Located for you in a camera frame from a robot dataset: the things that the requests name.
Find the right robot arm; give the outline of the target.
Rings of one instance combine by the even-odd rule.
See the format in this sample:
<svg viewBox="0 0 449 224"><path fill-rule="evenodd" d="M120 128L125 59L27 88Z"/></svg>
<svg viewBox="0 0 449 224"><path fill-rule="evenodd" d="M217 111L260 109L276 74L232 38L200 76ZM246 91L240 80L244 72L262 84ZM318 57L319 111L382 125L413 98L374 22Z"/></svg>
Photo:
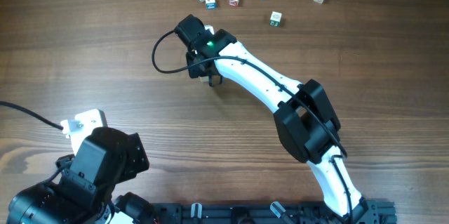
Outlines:
<svg viewBox="0 0 449 224"><path fill-rule="evenodd" d="M227 31L213 31L188 15L174 33L187 47L192 77L214 74L239 84L260 100L274 116L279 140L317 179L326 206L343 223L361 215L363 196L345 168L347 152L338 136L341 124L322 85L310 79L290 79L252 55Z"/></svg>

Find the green V letter block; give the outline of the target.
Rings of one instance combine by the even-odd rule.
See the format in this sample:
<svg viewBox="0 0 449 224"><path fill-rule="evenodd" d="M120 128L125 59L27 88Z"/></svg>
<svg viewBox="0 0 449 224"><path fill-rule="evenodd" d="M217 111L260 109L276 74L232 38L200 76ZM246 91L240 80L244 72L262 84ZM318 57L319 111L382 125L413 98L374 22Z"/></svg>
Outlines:
<svg viewBox="0 0 449 224"><path fill-rule="evenodd" d="M207 82L209 80L209 76L199 77L200 82Z"/></svg>

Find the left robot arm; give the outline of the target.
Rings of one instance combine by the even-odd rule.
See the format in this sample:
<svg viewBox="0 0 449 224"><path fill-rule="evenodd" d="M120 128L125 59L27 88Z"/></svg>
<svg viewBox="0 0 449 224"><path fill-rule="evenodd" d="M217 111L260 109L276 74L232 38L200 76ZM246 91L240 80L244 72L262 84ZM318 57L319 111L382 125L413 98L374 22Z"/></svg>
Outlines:
<svg viewBox="0 0 449 224"><path fill-rule="evenodd" d="M149 168L140 136L98 127L46 180L17 193L7 223L111 223L117 184Z"/></svg>

